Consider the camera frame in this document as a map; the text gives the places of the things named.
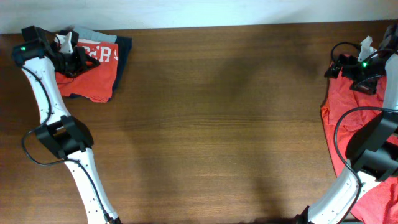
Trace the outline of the orange printed t-shirt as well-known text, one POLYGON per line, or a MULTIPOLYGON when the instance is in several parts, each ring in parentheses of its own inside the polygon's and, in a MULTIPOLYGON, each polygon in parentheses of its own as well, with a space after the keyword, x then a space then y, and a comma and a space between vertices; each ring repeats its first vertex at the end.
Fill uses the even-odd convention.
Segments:
POLYGON ((100 65, 76 78, 67 78, 56 73, 55 78, 62 96, 83 96, 95 103, 106 103, 113 95, 119 62, 119 47, 116 43, 80 39, 78 46, 86 54, 99 60, 100 65))

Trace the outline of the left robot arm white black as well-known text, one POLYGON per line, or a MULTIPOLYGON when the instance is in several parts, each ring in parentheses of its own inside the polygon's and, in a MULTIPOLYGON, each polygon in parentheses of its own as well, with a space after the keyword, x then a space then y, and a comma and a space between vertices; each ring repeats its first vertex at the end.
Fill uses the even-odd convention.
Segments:
POLYGON ((46 30, 36 26, 22 29, 24 43, 12 50, 15 64, 26 75, 39 109, 40 124, 27 132, 34 134, 57 160, 65 164, 76 183, 88 223, 120 223, 98 176, 88 127, 72 116, 65 106, 56 82, 57 72, 75 78, 100 65, 79 47, 79 35, 62 31, 53 42, 46 30))

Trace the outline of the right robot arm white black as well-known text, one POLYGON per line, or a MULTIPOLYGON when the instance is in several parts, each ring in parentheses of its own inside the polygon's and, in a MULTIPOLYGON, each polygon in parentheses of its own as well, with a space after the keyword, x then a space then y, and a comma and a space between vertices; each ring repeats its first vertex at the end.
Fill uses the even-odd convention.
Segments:
POLYGON ((331 59, 322 106, 336 180, 326 194, 295 216, 295 223, 397 221, 397 26, 378 48, 367 37, 356 56, 331 59))

